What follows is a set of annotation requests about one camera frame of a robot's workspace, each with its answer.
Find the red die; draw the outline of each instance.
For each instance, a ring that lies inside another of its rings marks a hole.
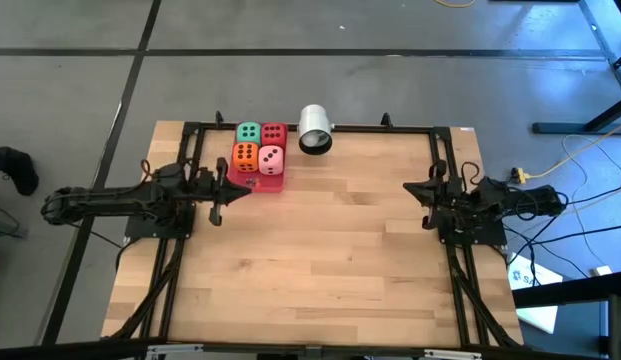
[[[286,126],[279,123],[267,123],[261,126],[261,146],[276,145],[286,147]]]

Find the orange die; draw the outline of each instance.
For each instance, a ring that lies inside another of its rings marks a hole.
[[[259,170],[259,146],[255,143],[236,143],[232,149],[232,163],[240,172]]]

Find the die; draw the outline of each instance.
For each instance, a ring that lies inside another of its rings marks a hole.
[[[283,149],[266,145],[259,149],[259,172],[264,175],[279,175],[283,172]]]
[[[286,147],[286,126],[278,123],[263,124],[261,127],[261,146],[277,145]]]
[[[259,146],[255,143],[240,142],[232,148],[232,164],[239,172],[253,172],[259,169]]]
[[[245,122],[237,126],[237,142],[252,142],[261,145],[261,125]]]

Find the gray floor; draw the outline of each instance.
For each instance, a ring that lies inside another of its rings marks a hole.
[[[609,1],[589,1],[613,51],[621,55],[621,17]],[[136,47],[151,1],[0,1],[0,47]],[[574,4],[522,5],[477,0],[467,9],[432,1],[164,1],[152,48],[430,48],[597,49]],[[0,347],[37,341],[73,234],[47,226],[43,198],[65,185],[88,186],[132,59],[128,57],[0,57],[0,145],[32,153],[42,183],[32,198],[1,180],[0,206],[30,229],[23,241],[0,239]],[[603,60],[399,57],[146,58],[108,185],[139,179],[156,120],[210,121],[220,110],[232,121],[297,120],[310,103],[337,123],[476,128],[486,172],[502,178],[512,166],[531,173],[565,155],[562,136],[534,136],[535,121],[586,121],[621,98]],[[569,139],[576,149],[586,142]],[[621,137],[603,147],[621,165]],[[579,160],[590,182],[583,198],[621,183],[598,151]],[[550,183],[572,194],[582,174],[568,164],[531,185]],[[621,196],[582,212],[586,229],[621,224]],[[574,215],[546,238],[576,232]],[[529,224],[510,221],[515,229]],[[121,239],[124,222],[95,230]],[[588,237],[621,271],[621,231]],[[510,249],[522,243],[513,240]],[[584,270],[600,265],[583,238],[549,246]],[[114,279],[115,251],[91,239],[60,341],[96,339]],[[570,277],[569,264],[537,252],[538,263]]]

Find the pink die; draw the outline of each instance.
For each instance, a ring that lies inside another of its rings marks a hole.
[[[276,145],[259,148],[259,172],[264,175],[278,175],[283,172],[283,149]]]

